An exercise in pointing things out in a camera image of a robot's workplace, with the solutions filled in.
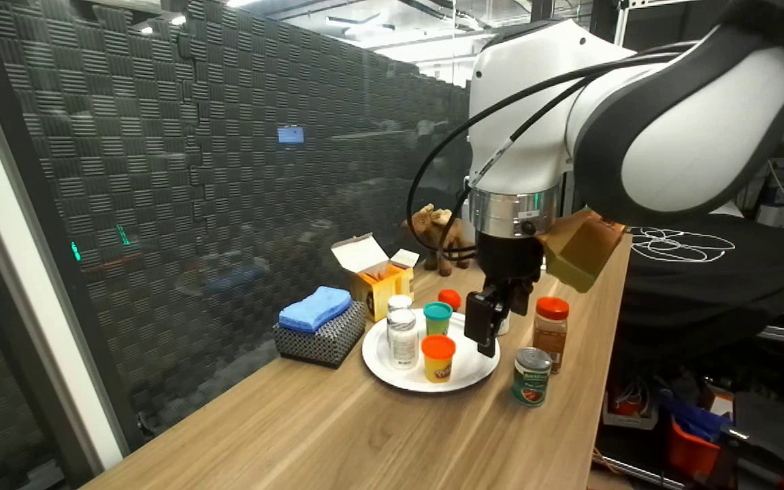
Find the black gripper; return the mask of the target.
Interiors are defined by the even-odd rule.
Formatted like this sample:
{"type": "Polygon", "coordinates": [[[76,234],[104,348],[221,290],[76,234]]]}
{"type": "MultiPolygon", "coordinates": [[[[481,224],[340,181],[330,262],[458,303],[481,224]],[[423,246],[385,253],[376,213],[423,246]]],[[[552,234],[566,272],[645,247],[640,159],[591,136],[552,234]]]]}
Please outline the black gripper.
{"type": "Polygon", "coordinates": [[[540,280],[542,246],[536,238],[498,241],[480,234],[477,265],[485,272],[485,283],[466,298],[466,334],[480,353],[493,356],[500,322],[508,314],[527,314],[527,298],[540,280]]]}

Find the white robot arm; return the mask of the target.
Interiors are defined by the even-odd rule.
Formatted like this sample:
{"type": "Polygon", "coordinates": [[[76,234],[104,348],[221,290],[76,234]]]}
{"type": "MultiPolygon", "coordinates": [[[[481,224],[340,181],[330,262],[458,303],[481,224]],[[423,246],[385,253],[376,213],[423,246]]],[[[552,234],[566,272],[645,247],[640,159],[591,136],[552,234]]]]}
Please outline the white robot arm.
{"type": "Polygon", "coordinates": [[[784,0],[730,0],[696,40],[635,51],[571,19],[503,32],[468,87],[468,217],[485,287],[466,334],[491,356],[527,309],[561,178],[620,224],[723,205],[784,136],[784,0]]]}

